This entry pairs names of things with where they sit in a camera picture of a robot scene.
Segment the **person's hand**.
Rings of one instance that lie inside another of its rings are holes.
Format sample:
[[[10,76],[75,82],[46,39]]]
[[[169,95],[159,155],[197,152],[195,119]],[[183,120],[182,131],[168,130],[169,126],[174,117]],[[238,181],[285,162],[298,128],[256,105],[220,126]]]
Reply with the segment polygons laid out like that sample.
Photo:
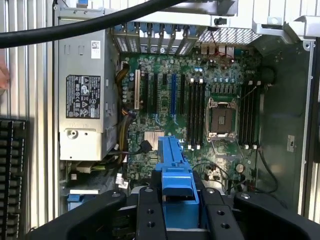
[[[10,85],[10,72],[3,59],[0,60],[0,88],[7,89]]]

